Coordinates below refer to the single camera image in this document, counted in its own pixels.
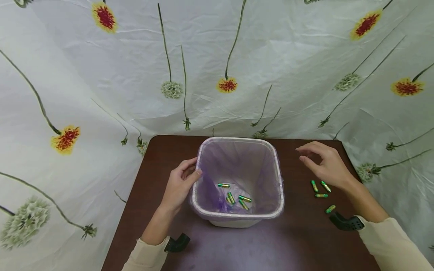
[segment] brown table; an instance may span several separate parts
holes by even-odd
[[[160,203],[170,171],[182,160],[195,157],[205,139],[156,136],[151,140],[102,271],[122,269]],[[173,222],[170,236],[176,239],[184,232],[191,241],[183,252],[170,253],[162,270],[379,271],[358,233],[338,230],[324,213],[335,204],[342,215],[352,216],[355,212],[346,196],[331,187],[329,198],[314,197],[310,180],[317,178],[303,166],[294,150],[311,140],[268,141],[277,149],[281,164],[283,214],[247,229],[218,228],[197,216],[186,202]],[[357,176],[341,142],[321,142],[336,148]]]

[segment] green battery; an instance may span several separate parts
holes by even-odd
[[[246,201],[246,202],[252,202],[251,198],[248,198],[248,197],[245,197],[245,196],[242,196],[242,195],[239,195],[238,198],[241,199],[241,200],[243,200],[243,201]]]
[[[225,184],[225,183],[219,183],[217,184],[218,187],[223,187],[223,188],[230,188],[230,185]]]
[[[233,195],[232,195],[231,192],[228,192],[228,193],[227,193],[227,197],[230,199],[230,202],[231,202],[232,204],[235,204],[235,199],[233,198]]]
[[[328,195],[327,194],[315,194],[316,198],[327,198]]]
[[[336,205],[331,205],[329,208],[327,208],[327,210],[325,210],[326,214],[331,213],[334,209],[336,208]]]
[[[330,189],[330,187],[323,181],[321,181],[322,186],[327,190],[327,192],[331,192],[332,190]]]
[[[230,205],[232,205],[232,202],[230,201],[229,197],[226,197],[226,201],[227,201],[227,203],[229,203]]]
[[[247,207],[247,205],[244,203],[244,201],[239,200],[238,202],[240,203],[240,205],[241,205],[244,209],[246,209],[246,210],[249,209],[249,207]]]
[[[319,190],[318,190],[318,187],[316,187],[315,181],[311,180],[310,183],[312,184],[312,187],[313,187],[313,190],[315,191],[315,193],[318,193]]]

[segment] curtain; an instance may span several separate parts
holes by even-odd
[[[434,264],[433,10],[0,0],[0,269],[99,270],[158,134],[340,140]]]

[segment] trash can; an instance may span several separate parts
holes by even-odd
[[[251,138],[210,137],[199,148],[196,169],[201,178],[193,185],[190,203],[213,225],[248,228],[283,211],[283,180],[276,149]],[[230,187],[219,187],[218,184]],[[235,204],[227,201],[231,192]],[[251,198],[240,203],[238,196]]]

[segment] cream sleeve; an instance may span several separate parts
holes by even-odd
[[[360,238],[381,271],[434,271],[395,219],[372,223],[358,217],[365,225]]]
[[[169,238],[166,237],[159,245],[148,245],[138,239],[122,271],[160,271],[166,261],[167,252],[164,249]]]

